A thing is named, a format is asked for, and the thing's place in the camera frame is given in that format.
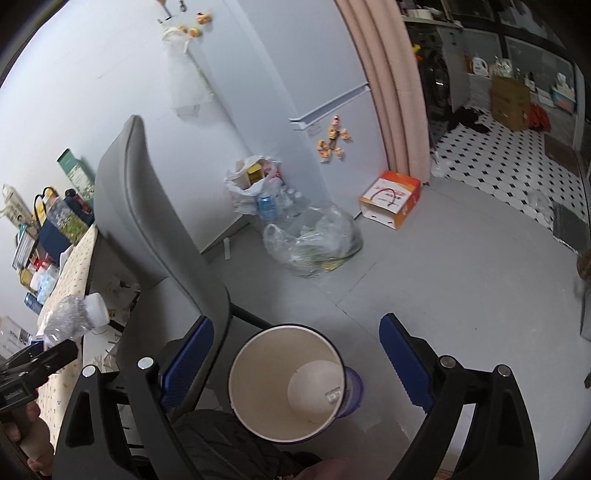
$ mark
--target metal bolt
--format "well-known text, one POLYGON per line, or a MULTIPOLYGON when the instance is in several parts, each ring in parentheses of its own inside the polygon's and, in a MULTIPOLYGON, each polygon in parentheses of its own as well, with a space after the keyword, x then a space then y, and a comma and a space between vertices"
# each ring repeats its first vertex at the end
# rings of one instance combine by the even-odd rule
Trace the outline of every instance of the metal bolt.
POLYGON ((454 368, 456 366, 456 359, 449 355, 444 355, 439 360, 443 368, 454 368))
POLYGON ((506 365, 499 365, 496 367, 496 370, 503 376, 503 377, 510 377, 511 376, 511 368, 506 365))
POLYGON ((91 377, 96 372, 96 367, 94 365, 88 365, 82 369, 82 375, 86 378, 91 377))
POLYGON ((145 356, 145 357, 140 358, 138 360, 138 367, 140 367, 142 370, 146 370, 147 368, 150 368, 153 364, 154 364, 154 360, 151 359, 149 356, 145 356))

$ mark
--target fridge magnet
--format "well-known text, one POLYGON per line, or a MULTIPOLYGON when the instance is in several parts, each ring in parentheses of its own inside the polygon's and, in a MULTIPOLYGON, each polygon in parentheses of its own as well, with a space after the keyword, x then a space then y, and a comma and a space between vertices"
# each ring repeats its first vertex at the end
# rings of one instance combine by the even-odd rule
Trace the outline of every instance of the fridge magnet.
POLYGON ((203 35, 203 32, 201 32, 200 29, 198 28, 189 28, 189 37, 191 38, 197 38, 200 37, 201 35, 203 35))
POLYGON ((351 137, 351 134, 346 128, 340 127, 340 118, 338 115, 335 115, 330 122, 328 136, 328 141, 319 140, 316 146, 316 150, 318 150, 318 154, 320 155, 320 162, 327 163, 330 161, 333 152, 339 160, 344 159, 345 151, 341 147, 337 147, 337 140, 342 138, 345 141, 350 141, 353 140, 353 137, 351 137))
POLYGON ((211 22, 211 20, 212 20, 212 15, 209 12, 207 12, 207 13, 199 12, 197 14, 197 23, 199 25, 205 25, 205 24, 211 22))

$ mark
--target white refrigerator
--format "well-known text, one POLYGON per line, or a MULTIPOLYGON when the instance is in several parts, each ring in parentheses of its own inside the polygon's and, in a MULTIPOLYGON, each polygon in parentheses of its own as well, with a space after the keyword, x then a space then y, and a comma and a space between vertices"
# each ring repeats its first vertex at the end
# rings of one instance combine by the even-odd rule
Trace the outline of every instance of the white refrigerator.
POLYGON ((213 22, 191 53, 252 154, 281 162, 311 200, 353 215, 387 170, 367 79, 333 0, 211 0, 213 22), (343 160, 320 162, 334 115, 352 136, 343 160))

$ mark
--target orange box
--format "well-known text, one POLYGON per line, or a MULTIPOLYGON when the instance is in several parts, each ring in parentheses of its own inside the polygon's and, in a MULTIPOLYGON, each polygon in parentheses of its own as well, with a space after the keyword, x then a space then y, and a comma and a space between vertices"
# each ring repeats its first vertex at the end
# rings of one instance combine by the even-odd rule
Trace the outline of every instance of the orange box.
POLYGON ((359 206, 364 217, 396 230, 420 197, 420 180, 387 170, 359 199, 359 206))

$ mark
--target gray office chair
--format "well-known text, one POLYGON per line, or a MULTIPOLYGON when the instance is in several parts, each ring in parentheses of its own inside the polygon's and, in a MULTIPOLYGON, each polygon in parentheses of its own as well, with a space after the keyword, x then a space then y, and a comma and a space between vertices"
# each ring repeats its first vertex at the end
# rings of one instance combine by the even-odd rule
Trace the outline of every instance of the gray office chair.
POLYGON ((232 316, 260 328, 270 324, 230 302, 197 250, 156 178, 139 116, 127 120, 103 155, 94 203, 100 234, 141 287, 118 344, 119 368, 154 357, 168 341, 182 338, 201 315, 213 322, 213 347, 176 411, 181 415, 194 409, 232 316))

